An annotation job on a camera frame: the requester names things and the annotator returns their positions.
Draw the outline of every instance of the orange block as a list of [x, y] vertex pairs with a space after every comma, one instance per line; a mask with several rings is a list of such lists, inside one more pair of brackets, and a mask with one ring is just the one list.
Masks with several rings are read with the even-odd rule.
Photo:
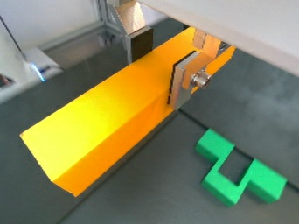
[[173, 63], [191, 51], [188, 29], [23, 134], [47, 176], [79, 196], [173, 112]]

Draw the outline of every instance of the green block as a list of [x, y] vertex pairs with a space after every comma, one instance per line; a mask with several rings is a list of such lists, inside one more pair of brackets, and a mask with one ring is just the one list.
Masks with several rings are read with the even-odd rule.
[[237, 204], [246, 188], [267, 203], [279, 200], [287, 179], [256, 159], [250, 164], [237, 185], [219, 172], [233, 147], [233, 143], [208, 129], [195, 147], [195, 150], [215, 163], [201, 186], [228, 207]]

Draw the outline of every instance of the gray work surface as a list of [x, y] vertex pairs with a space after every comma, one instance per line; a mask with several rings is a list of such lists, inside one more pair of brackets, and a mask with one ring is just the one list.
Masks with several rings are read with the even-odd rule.
[[[246, 191], [231, 208], [201, 188], [212, 163], [193, 147], [204, 132], [179, 113], [60, 224], [298, 223], [299, 194], [290, 186], [278, 202]], [[239, 161], [247, 162], [229, 161], [225, 173]]]
[[299, 188], [299, 79], [242, 51], [181, 107]]
[[[172, 20], [159, 24], [155, 27], [155, 45], [163, 43], [180, 29], [181, 25]], [[292, 111], [299, 101], [299, 95], [294, 94], [298, 79], [288, 74], [280, 77], [279, 70], [243, 52], [236, 53], [205, 91], [195, 94], [179, 114], [103, 183], [97, 181], [80, 197], [73, 198], [48, 180], [19, 137], [20, 133], [125, 65], [127, 55], [119, 44], [0, 105], [0, 223], [52, 224], [59, 223], [65, 214], [69, 216], [61, 224], [298, 223], [299, 194], [290, 185], [276, 203], [266, 204], [246, 191], [232, 208], [225, 208], [200, 186], [211, 162], [193, 151], [205, 131], [199, 122], [211, 126], [236, 143], [242, 151], [266, 162], [292, 182], [298, 178], [290, 175], [299, 175], [299, 169], [295, 170], [298, 153], [292, 150], [294, 155], [284, 157], [290, 147], [282, 150], [276, 148], [278, 144], [287, 145], [287, 137], [298, 137], [298, 132], [291, 131], [291, 127], [296, 127]], [[258, 80], [250, 82], [252, 71], [260, 75], [256, 76]], [[228, 81], [227, 86], [221, 85], [220, 79], [227, 75], [233, 75], [235, 85]], [[239, 104], [251, 97], [252, 92], [256, 92], [259, 101], [247, 104], [251, 109], [247, 112]], [[251, 142], [254, 134], [250, 134], [250, 128], [246, 129], [248, 125], [252, 125], [251, 132], [259, 137], [259, 142], [274, 139], [262, 144], [255, 140], [256, 145], [263, 146], [256, 147], [259, 154], [255, 155], [251, 154], [255, 147]], [[282, 134], [271, 137], [270, 132], [276, 130]], [[244, 154], [233, 150], [220, 171], [236, 181], [250, 161]]]
[[[157, 47], [183, 30], [183, 25], [167, 19], [153, 30]], [[68, 60], [76, 59], [80, 51], [73, 49]], [[20, 133], [125, 66], [127, 53], [119, 43], [0, 105], [1, 224], [57, 223], [101, 182], [73, 198], [48, 180]]]

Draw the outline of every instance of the metal bolt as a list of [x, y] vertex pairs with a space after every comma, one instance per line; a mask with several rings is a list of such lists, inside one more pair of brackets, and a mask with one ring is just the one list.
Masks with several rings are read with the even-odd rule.
[[211, 76], [200, 70], [196, 74], [191, 76], [191, 84], [195, 87], [205, 88], [211, 82]]

